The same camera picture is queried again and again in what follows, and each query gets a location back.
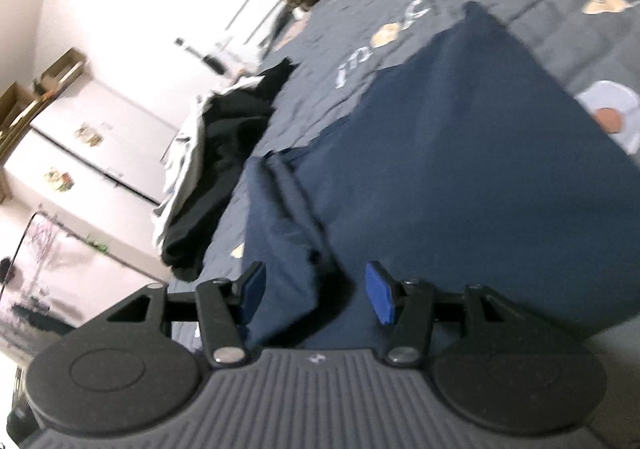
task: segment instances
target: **blue garment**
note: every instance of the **blue garment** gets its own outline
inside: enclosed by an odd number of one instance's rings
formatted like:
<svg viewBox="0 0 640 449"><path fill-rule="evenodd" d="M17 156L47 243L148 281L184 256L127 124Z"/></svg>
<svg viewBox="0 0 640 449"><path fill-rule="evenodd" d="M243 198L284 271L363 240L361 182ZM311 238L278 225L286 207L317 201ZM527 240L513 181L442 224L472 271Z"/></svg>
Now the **blue garment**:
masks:
<svg viewBox="0 0 640 449"><path fill-rule="evenodd" d="M311 144L252 159L256 343L382 347L366 263L481 283L575 334L640 311L640 172L477 4Z"/></svg>

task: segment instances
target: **silver screw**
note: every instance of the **silver screw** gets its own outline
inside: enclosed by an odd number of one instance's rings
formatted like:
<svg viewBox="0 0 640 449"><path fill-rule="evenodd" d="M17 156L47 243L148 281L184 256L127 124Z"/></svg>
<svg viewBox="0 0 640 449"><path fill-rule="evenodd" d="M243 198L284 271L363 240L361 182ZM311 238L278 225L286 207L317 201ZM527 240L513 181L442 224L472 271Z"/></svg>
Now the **silver screw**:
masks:
<svg viewBox="0 0 640 449"><path fill-rule="evenodd" d="M400 346L388 352L386 358L395 364L413 364L420 359L420 352L411 346Z"/></svg>
<svg viewBox="0 0 640 449"><path fill-rule="evenodd" d="M246 353L242 348L224 346L213 352L213 360L219 364L237 364L244 360Z"/></svg>

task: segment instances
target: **gray bedspread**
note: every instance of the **gray bedspread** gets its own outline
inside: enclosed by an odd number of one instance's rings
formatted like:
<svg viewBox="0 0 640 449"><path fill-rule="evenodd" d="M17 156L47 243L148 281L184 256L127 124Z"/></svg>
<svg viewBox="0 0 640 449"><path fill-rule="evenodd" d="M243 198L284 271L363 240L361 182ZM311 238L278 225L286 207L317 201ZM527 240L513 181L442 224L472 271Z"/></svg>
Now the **gray bedspread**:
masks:
<svg viewBox="0 0 640 449"><path fill-rule="evenodd" d="M468 1L322 0L306 28L266 60L271 66L288 56L300 67L276 99L270 128L254 154L307 144L354 108L377 70L406 61L462 18ZM503 21L572 95L598 80L640 93L640 0L476 1ZM239 275L241 260L232 252L243 242L248 203L243 178L200 279L174 281L171 291ZM174 338L190 349L200 346L193 323L176 325Z"/></svg>

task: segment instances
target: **black round object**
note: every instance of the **black round object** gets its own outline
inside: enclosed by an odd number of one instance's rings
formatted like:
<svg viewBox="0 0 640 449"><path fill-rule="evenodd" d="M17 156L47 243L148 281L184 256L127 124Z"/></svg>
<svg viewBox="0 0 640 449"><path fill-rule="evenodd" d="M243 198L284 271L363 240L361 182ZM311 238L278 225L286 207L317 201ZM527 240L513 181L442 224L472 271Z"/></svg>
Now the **black round object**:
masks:
<svg viewBox="0 0 640 449"><path fill-rule="evenodd" d="M193 396L200 371L191 353L144 324L83 327L31 363L26 392L58 431L113 435L149 427Z"/></svg>
<svg viewBox="0 0 640 449"><path fill-rule="evenodd" d="M604 368L577 341L517 321L487 323L451 345L434 362L433 379L463 417L527 436L584 425L607 388Z"/></svg>

